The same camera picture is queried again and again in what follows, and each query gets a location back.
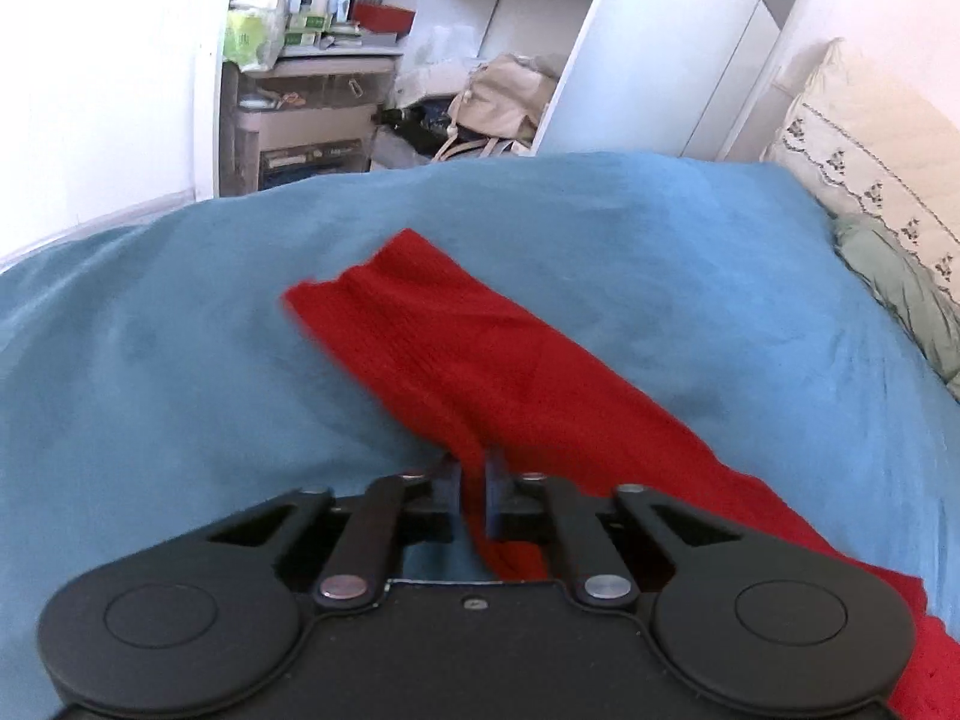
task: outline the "red box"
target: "red box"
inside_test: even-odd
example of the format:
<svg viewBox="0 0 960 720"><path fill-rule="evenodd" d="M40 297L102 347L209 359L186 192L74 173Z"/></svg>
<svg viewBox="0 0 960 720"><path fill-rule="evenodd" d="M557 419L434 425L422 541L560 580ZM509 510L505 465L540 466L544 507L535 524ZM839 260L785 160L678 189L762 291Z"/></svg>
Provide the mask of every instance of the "red box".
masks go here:
<svg viewBox="0 0 960 720"><path fill-rule="evenodd" d="M357 2L353 6L353 20L371 32L397 32L405 35L414 23L416 11L392 5L374 5Z"/></svg>

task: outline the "bed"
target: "bed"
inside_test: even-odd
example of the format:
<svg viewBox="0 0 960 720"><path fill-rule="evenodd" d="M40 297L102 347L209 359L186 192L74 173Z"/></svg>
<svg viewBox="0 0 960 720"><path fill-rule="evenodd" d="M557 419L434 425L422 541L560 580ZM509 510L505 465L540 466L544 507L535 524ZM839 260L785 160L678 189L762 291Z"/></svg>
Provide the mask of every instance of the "bed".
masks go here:
<svg viewBox="0 0 960 720"><path fill-rule="evenodd" d="M776 165L594 154L305 180L0 275L0 715L58 702L45 599L290 488L439 456L278 298L411 227L765 480L838 549L925 580L960 635L960 405ZM482 575L466 549L413 576Z"/></svg>

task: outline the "baseboard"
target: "baseboard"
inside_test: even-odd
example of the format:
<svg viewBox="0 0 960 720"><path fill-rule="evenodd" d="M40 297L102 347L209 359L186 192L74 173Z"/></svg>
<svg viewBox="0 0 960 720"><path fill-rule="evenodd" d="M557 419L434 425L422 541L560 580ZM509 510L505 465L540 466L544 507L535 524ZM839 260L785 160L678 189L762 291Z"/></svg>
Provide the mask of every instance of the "baseboard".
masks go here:
<svg viewBox="0 0 960 720"><path fill-rule="evenodd" d="M112 214L104 214L102 217L92 218L90 221L78 224L75 227L61 230L46 238L41 238L30 245L18 248L18 250L0 257L0 274L7 269L11 269L26 257L36 254L39 251L52 245L63 244L68 241L79 241L88 238L96 233L112 230L117 227L132 227L138 224L146 224L155 218L169 214L179 208L190 205L195 200L194 191L187 189L175 191L173 194L155 197L152 200L131 205Z"/></svg>

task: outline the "green fabric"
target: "green fabric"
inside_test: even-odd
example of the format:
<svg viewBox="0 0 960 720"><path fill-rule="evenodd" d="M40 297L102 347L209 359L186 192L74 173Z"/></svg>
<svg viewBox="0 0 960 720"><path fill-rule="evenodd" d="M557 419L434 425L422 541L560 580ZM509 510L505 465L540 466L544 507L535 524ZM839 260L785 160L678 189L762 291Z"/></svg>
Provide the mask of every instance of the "green fabric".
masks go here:
<svg viewBox="0 0 960 720"><path fill-rule="evenodd" d="M894 314L960 400L960 309L878 218L842 215L834 220L833 232L837 253Z"/></svg>

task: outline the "red garment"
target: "red garment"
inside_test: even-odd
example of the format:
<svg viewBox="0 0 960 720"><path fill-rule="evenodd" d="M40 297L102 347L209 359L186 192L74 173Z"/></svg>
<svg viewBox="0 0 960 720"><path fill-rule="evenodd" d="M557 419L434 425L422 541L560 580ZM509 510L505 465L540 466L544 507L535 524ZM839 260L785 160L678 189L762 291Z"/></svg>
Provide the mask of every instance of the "red garment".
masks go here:
<svg viewBox="0 0 960 720"><path fill-rule="evenodd" d="M308 331L415 433L464 468L478 549L505 579L541 576L532 547L484 541L485 447L515 473L565 476L585 493L626 482L829 555L835 552L760 480L704 442L576 343L485 287L412 230L366 264L285 295ZM920 580L880 568L913 611L917 647L892 699L905 720L960 718L960 645L925 614Z"/></svg>

